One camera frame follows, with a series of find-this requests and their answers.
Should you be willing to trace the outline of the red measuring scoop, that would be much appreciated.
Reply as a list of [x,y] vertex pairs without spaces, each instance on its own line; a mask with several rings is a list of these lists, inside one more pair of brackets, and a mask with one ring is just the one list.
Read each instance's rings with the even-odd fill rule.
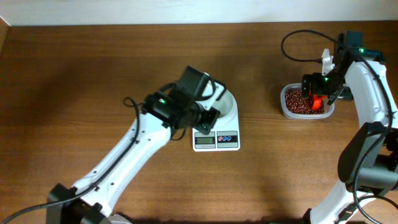
[[318,110],[321,107],[323,99],[326,95],[314,95],[310,93],[310,99],[312,100],[312,110]]

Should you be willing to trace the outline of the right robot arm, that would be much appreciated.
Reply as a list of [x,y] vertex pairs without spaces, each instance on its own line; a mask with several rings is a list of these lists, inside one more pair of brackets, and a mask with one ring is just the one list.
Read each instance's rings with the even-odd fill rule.
[[314,208],[308,223],[347,223],[363,207],[397,190],[397,106],[391,95],[383,54],[363,47],[360,32],[346,31],[334,40],[334,57],[320,59],[322,72],[304,75],[302,95],[354,100],[359,130],[338,160],[338,181]]

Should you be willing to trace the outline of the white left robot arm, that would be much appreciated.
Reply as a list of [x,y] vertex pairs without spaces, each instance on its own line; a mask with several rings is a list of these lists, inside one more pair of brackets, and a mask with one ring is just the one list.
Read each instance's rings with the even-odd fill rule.
[[208,134],[220,116],[214,103],[226,92],[224,83],[187,67],[180,79],[146,96],[136,120],[109,154],[70,189],[61,184],[49,193],[50,202],[71,202],[49,207],[47,223],[132,223],[113,208],[144,164],[164,147],[179,129],[194,128]]

